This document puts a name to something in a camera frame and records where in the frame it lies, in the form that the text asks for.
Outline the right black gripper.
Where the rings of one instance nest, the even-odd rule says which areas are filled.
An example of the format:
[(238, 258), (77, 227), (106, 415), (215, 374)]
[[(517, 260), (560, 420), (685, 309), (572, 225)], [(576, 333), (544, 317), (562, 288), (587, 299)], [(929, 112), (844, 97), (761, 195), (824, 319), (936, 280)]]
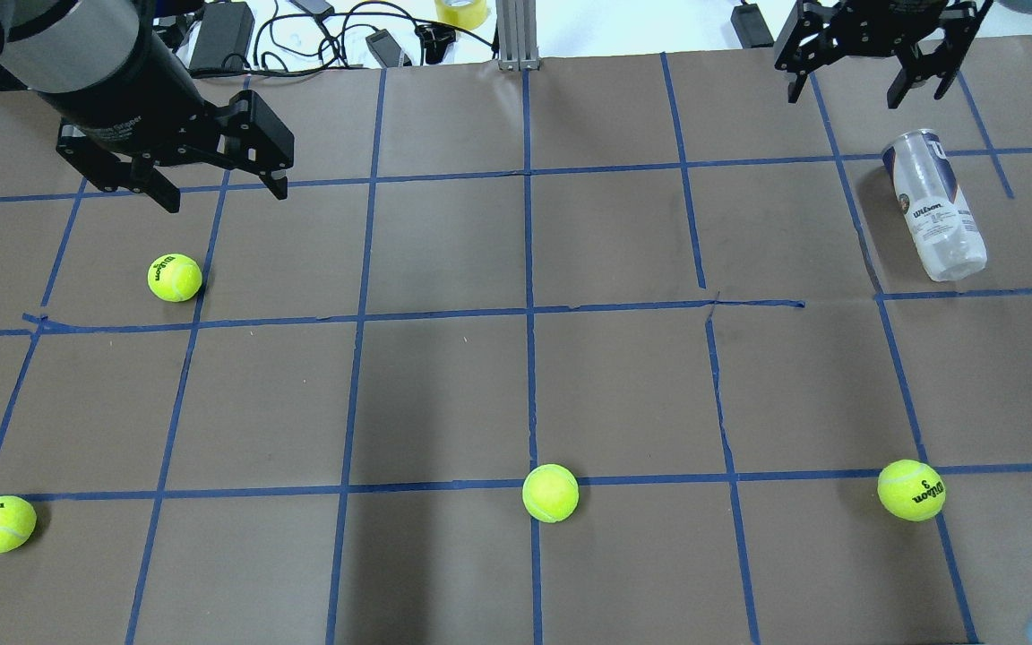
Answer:
[[(964, 57), (977, 37), (992, 1), (795, 1), (773, 45), (775, 69), (787, 75), (787, 102), (797, 102), (808, 76), (840, 56), (891, 56), (900, 71), (886, 91), (886, 106), (897, 109), (907, 93), (939, 79), (933, 98), (941, 99), (959, 76)], [(929, 53), (922, 39), (942, 31)]]

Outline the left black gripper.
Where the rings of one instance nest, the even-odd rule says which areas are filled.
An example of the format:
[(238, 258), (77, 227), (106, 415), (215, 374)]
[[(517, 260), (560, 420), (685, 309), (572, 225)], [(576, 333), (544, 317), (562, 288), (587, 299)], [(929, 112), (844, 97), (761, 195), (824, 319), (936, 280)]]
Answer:
[(213, 105), (150, 31), (110, 77), (53, 93), (50, 106), (63, 118), (58, 155), (101, 192), (126, 189), (178, 213), (180, 189), (161, 169), (208, 164), (258, 176), (275, 199), (289, 195), (296, 138), (286, 123), (254, 90)]

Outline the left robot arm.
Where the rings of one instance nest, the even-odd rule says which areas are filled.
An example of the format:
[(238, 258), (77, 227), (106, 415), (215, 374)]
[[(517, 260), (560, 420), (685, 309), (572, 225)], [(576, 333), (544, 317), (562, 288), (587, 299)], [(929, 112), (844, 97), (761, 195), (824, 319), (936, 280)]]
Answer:
[(294, 134), (257, 91), (213, 105), (152, 21), (151, 1), (0, 1), (0, 65), (61, 115), (57, 154), (101, 192), (176, 213), (164, 168), (206, 164), (287, 199)]

